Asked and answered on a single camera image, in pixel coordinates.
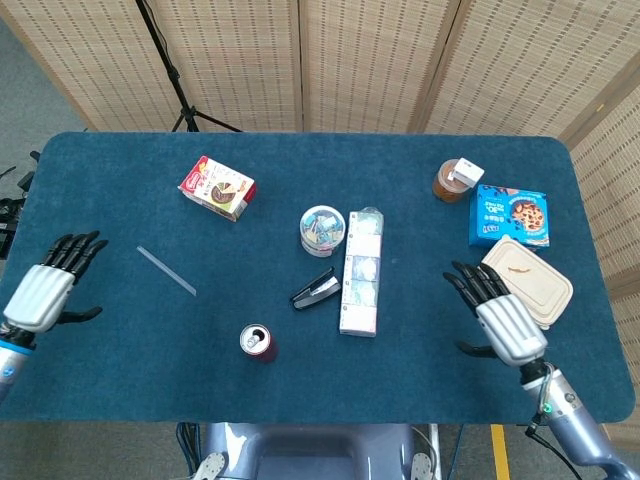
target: cup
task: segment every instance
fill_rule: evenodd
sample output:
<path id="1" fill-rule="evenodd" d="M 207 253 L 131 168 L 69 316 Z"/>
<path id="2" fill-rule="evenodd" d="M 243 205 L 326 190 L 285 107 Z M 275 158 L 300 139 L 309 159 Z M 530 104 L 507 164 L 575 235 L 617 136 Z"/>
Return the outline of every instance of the cup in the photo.
<path id="1" fill-rule="evenodd" d="M 436 178 L 433 179 L 433 194 L 443 202 L 455 203 L 460 200 L 470 187 L 453 177 L 453 169 L 459 159 L 447 160 L 440 166 Z"/>

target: robotic hand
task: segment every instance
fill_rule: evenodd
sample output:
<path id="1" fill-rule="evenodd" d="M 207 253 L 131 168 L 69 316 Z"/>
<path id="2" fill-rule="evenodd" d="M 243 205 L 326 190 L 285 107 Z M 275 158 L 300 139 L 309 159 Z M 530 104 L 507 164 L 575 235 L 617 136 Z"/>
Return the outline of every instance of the robotic hand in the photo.
<path id="1" fill-rule="evenodd" d="M 83 313 L 63 312 L 74 285 L 109 243 L 92 243 L 99 234 L 94 231 L 60 237 L 42 263 L 29 269 L 9 300 L 0 325 L 0 403 L 35 349 L 36 333 L 47 332 L 60 323 L 85 322 L 102 311 L 94 307 Z"/>
<path id="2" fill-rule="evenodd" d="M 608 475 L 605 480 L 640 480 L 640 475 L 616 455 L 562 372 L 544 360 L 547 340 L 500 276 L 485 264 L 474 267 L 453 262 L 453 266 L 466 282 L 448 272 L 444 278 L 471 308 L 491 343 L 490 347 L 473 347 L 458 342 L 457 346 L 467 355 L 499 358 L 510 367 L 520 368 L 522 388 L 537 406 L 527 436 L 555 450 L 535 433 L 544 418 L 573 463 L 602 468 Z M 563 461 L 579 478 L 573 466 Z"/>

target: felt mat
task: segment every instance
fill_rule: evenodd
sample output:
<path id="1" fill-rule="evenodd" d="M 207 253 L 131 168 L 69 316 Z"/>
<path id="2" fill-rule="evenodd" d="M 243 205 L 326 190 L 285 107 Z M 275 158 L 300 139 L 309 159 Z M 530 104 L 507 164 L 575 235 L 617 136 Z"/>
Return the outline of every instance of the felt mat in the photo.
<path id="1" fill-rule="evenodd" d="M 177 189 L 201 155 L 257 181 L 238 223 Z M 431 192 L 439 165 L 465 156 L 484 183 L 546 192 L 551 247 L 540 256 L 574 295 L 546 333 L 557 364 L 595 418 L 630 414 L 634 395 L 567 150 L 551 138 L 373 134 L 65 133 L 42 153 L 2 280 L 5 304 L 27 269 L 67 232 L 110 244 L 71 293 L 101 305 L 87 324 L 38 336 L 0 409 L 20 420 L 518 423 L 534 404 L 519 372 L 460 353 L 486 344 L 442 272 L 477 262 L 469 203 Z M 302 213 L 385 215 L 378 335 L 338 334 L 339 295 L 304 312 L 289 296 L 329 266 L 300 245 Z M 161 273 L 142 245 L 197 289 Z M 240 349 L 250 323 L 280 353 L 263 365 Z"/>

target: plastic container lid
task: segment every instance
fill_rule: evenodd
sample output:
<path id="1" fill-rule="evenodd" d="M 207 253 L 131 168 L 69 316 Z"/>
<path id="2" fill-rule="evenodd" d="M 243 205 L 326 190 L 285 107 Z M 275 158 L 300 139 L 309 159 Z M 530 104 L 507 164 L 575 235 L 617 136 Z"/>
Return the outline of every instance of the plastic container lid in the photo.
<path id="1" fill-rule="evenodd" d="M 482 261 L 498 272 L 543 330 L 555 323 L 571 300 L 569 279 L 508 235 Z"/>
<path id="2" fill-rule="evenodd" d="M 316 257 L 328 257 L 344 239 L 344 217 L 335 208 L 318 205 L 300 219 L 300 240 L 304 249 Z"/>

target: snack package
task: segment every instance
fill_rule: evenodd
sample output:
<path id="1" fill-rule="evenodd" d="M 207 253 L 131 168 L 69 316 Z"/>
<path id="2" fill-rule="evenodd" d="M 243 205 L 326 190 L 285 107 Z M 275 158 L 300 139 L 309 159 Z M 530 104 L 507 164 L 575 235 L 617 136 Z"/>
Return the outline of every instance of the snack package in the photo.
<path id="1" fill-rule="evenodd" d="M 471 197 L 469 223 L 469 245 L 491 247 L 509 235 L 532 249 L 549 246 L 544 193 L 478 185 Z"/>
<path id="2" fill-rule="evenodd" d="M 178 187 L 188 198 L 235 222 L 256 194 L 253 179 L 202 156 Z"/>
<path id="3" fill-rule="evenodd" d="M 373 207 L 349 214 L 340 333 L 375 337 L 384 216 Z"/>

